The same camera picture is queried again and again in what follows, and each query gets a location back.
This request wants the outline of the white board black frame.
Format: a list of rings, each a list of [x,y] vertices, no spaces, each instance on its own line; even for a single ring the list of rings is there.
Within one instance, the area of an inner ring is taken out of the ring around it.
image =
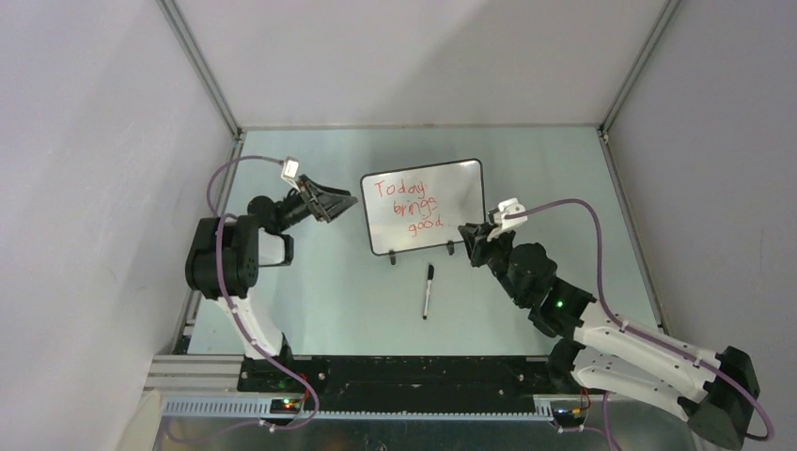
[[[459,227],[486,219],[478,159],[435,163],[360,178],[369,248],[377,257],[462,241]]]

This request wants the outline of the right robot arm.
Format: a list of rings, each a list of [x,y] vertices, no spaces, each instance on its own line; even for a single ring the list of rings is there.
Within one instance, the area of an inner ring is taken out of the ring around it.
[[[471,265],[487,267],[532,324],[556,339],[546,364],[553,389],[633,398],[671,413],[709,443],[742,449],[760,392],[746,352],[703,349],[607,314],[592,294],[557,277],[541,244],[514,245],[512,231],[489,223],[458,230]]]

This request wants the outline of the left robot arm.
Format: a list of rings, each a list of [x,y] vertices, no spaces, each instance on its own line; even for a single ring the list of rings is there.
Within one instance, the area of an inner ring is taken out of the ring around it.
[[[249,291],[265,268],[288,266],[294,239],[287,234],[307,218],[331,223],[357,204],[351,192],[320,185],[305,175],[281,200],[254,197],[246,214],[198,221],[185,263],[190,289],[215,302],[243,342],[244,355],[264,360],[260,377],[275,391],[296,382],[297,366],[280,356],[284,333],[270,320],[258,319]]]

